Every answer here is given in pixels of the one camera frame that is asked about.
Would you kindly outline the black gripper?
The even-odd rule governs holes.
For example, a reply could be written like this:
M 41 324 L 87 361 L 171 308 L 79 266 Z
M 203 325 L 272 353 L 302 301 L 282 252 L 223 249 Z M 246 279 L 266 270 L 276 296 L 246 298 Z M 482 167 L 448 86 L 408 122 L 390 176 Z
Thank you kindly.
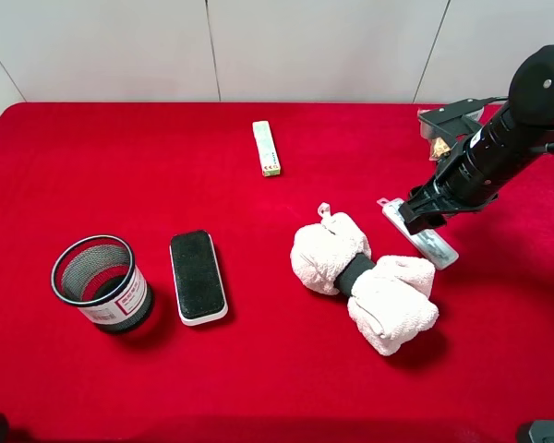
M 510 106 L 503 105 L 401 205 L 408 232 L 438 229 L 451 216 L 482 210 L 538 158 L 530 149 L 542 139 L 541 128 L 516 121 Z

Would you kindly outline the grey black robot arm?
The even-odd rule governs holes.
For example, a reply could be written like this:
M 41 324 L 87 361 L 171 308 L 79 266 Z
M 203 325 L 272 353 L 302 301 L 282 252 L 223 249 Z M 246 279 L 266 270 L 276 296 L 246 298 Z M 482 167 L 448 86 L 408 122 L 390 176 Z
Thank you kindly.
M 502 106 L 485 123 L 472 114 L 495 98 L 464 99 L 421 113 L 428 139 L 449 146 L 433 176 L 413 188 L 399 213 L 410 234 L 436 229 L 451 216 L 479 212 L 544 154 L 554 155 L 554 45 L 515 72 Z

